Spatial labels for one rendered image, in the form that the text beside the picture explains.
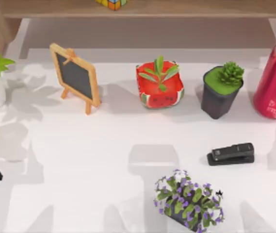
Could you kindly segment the red watermelon plant pot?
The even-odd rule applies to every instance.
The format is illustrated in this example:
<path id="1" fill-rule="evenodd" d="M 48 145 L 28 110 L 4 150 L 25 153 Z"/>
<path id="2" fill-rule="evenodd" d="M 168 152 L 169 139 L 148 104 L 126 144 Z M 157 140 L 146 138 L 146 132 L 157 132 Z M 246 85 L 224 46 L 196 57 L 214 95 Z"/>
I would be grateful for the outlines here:
<path id="1" fill-rule="evenodd" d="M 136 80 L 142 104 L 149 109 L 174 106 L 184 97 L 179 65 L 159 56 L 136 66 Z"/>

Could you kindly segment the wooden framed blackboard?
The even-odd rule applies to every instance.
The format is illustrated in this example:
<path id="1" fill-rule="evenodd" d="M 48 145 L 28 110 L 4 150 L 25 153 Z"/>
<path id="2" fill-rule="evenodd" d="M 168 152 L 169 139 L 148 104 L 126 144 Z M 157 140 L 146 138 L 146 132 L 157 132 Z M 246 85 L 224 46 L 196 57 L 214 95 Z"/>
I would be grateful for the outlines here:
<path id="1" fill-rule="evenodd" d="M 61 98 L 72 93 L 85 102 L 85 113 L 99 107 L 101 100 L 94 65 L 78 57 L 73 49 L 65 49 L 56 43 L 49 46 L 59 84 L 64 88 Z"/>

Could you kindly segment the black pot with green succulent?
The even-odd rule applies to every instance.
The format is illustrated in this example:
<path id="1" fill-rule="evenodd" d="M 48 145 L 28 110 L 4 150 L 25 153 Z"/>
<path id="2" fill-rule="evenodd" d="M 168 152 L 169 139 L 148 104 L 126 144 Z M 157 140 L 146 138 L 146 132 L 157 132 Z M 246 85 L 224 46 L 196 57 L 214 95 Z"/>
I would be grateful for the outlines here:
<path id="1" fill-rule="evenodd" d="M 212 119 L 229 112 L 239 90 L 244 84 L 244 69 L 235 62 L 215 66 L 203 76 L 201 109 Z"/>

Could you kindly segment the purple flower plant black pot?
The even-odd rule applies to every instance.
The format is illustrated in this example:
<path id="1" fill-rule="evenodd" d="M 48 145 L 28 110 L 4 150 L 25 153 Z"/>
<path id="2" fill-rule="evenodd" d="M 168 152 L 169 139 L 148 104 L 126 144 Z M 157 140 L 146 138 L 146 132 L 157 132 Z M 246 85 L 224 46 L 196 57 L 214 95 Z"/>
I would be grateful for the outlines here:
<path id="1" fill-rule="evenodd" d="M 194 233 L 205 233 L 210 226 L 224 221 L 223 193 L 213 192 L 210 183 L 193 182 L 186 170 L 175 169 L 171 176 L 155 182 L 153 201 L 159 213 L 180 223 Z"/>

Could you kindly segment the black stapler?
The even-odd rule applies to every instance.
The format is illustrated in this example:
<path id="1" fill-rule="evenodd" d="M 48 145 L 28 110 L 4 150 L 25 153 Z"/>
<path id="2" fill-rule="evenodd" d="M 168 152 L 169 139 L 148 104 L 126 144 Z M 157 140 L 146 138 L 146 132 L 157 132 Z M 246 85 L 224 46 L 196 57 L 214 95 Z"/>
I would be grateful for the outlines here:
<path id="1" fill-rule="evenodd" d="M 213 149 L 207 154 L 207 160 L 210 166 L 254 163 L 254 146 L 252 143 L 241 143 Z"/>

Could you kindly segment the wooden shelf unit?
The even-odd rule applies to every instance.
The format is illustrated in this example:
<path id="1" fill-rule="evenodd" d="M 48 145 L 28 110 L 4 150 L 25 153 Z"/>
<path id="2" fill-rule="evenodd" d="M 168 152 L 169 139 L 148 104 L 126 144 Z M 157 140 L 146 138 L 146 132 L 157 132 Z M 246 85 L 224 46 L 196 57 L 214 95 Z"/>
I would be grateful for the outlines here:
<path id="1" fill-rule="evenodd" d="M 44 41 L 84 48 L 105 33 L 129 31 L 160 19 L 276 18 L 276 0 L 128 0 L 103 6 L 97 0 L 0 0 L 0 47 L 13 42 L 24 19 L 41 22 Z"/>

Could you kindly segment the multicoloured puzzle cube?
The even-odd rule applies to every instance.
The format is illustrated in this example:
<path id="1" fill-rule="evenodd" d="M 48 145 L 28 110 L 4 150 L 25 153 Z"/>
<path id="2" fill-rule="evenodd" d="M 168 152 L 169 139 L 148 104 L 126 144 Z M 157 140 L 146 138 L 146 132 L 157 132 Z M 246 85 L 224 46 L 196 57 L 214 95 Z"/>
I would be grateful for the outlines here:
<path id="1" fill-rule="evenodd" d="M 113 11 L 119 10 L 121 7 L 127 4 L 129 0 L 95 0 L 98 4 L 107 7 Z"/>

